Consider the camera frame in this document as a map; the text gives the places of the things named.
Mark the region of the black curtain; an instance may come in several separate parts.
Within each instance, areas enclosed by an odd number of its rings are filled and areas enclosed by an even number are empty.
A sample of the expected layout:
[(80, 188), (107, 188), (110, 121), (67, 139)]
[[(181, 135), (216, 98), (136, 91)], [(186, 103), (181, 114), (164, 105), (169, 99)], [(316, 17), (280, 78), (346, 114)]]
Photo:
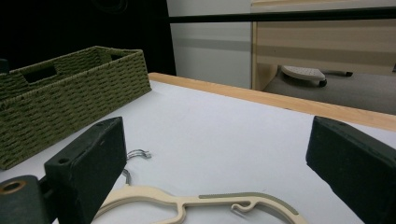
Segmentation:
[(141, 49), (176, 72), (166, 0), (0, 0), (0, 59), (12, 69), (93, 46)]

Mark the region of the white cabinet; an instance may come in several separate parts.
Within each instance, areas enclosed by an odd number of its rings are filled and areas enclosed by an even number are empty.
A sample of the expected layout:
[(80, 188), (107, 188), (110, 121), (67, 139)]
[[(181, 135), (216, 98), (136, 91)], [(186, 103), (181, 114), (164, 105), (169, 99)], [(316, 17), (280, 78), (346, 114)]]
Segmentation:
[[(169, 15), (249, 13), (251, 0), (166, 0)], [(248, 89), (251, 25), (181, 23), (171, 26), (177, 75)]]

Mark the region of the beige clothes hanger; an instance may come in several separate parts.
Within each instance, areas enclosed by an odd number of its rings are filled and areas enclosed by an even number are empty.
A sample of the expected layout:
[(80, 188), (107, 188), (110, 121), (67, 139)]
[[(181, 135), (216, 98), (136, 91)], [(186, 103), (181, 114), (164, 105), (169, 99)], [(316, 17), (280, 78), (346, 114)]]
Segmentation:
[(198, 196), (175, 196), (161, 189), (149, 186), (134, 186), (130, 172), (124, 168), (121, 173), (125, 185), (112, 190), (94, 218), (110, 210), (134, 202), (150, 202), (173, 206), (177, 210), (175, 217), (156, 222), (155, 224), (181, 224), (187, 215), (186, 209), (195, 206), (229, 205), (232, 211), (247, 213), (257, 205), (266, 206), (285, 218), (289, 224), (308, 224), (303, 216), (291, 205), (275, 196), (260, 192), (237, 192), (225, 194), (208, 194)]

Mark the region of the light wooden desk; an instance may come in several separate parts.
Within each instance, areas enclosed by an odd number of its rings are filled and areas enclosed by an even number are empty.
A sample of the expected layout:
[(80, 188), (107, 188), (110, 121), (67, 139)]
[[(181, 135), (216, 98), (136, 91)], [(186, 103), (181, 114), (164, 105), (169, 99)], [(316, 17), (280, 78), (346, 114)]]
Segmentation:
[(252, 0), (251, 88), (280, 65), (396, 77), (396, 0)]

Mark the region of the black horizontal frame bar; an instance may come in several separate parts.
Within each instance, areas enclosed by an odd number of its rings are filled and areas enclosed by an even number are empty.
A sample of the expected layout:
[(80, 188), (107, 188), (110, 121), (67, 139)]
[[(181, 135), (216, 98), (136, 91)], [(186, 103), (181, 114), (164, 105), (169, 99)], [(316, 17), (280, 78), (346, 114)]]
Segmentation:
[(353, 21), (396, 19), (396, 7), (345, 8), (313, 11), (260, 12), (244, 14), (168, 17), (169, 23), (254, 21)]

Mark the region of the grey chair base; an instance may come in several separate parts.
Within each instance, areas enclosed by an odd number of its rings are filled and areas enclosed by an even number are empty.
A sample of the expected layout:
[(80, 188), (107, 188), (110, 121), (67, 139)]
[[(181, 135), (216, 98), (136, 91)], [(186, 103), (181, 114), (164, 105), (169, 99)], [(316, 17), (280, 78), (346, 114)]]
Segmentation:
[(316, 68), (306, 68), (298, 66), (281, 65), (281, 72), (288, 76), (305, 81), (316, 81), (319, 87), (325, 87), (327, 85), (327, 79), (325, 75)]

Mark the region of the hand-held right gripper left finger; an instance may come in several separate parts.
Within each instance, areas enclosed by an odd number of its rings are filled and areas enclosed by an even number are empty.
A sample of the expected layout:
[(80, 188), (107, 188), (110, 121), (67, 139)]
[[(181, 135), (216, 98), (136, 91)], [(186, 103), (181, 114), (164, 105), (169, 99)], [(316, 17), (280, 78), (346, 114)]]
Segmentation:
[(45, 162), (60, 224), (90, 224), (126, 165), (121, 117), (91, 126)]

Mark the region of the green woven basket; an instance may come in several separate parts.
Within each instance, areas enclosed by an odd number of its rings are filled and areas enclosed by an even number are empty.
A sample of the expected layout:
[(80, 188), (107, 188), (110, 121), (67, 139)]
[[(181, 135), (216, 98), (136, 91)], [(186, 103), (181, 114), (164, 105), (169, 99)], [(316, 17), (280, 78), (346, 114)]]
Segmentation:
[(141, 49), (95, 46), (0, 73), (0, 170), (150, 91)]

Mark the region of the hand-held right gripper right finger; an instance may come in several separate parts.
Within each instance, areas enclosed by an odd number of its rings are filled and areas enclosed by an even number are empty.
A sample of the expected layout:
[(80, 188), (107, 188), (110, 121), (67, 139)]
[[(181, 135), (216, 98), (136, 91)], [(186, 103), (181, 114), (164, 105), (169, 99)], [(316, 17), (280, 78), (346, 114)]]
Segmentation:
[(396, 149), (344, 122), (315, 117), (305, 160), (365, 224), (396, 224)]

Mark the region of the white table sheet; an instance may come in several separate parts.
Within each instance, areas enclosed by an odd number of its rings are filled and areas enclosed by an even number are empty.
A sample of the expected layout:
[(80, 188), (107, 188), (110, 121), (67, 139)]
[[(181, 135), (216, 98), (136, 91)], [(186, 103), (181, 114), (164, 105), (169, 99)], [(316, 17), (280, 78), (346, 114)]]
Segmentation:
[[(396, 149), (396, 116), (203, 81), (152, 75), (151, 91), (6, 171), (0, 171), (0, 224), (59, 223), (44, 164), (92, 125), (123, 120), (126, 168), (134, 186), (175, 196), (260, 192), (295, 208), (308, 224), (362, 224), (306, 163), (313, 119), (344, 122)], [(257, 205), (186, 209), (182, 223), (289, 224)], [(90, 223), (156, 223), (173, 206), (134, 202)]]

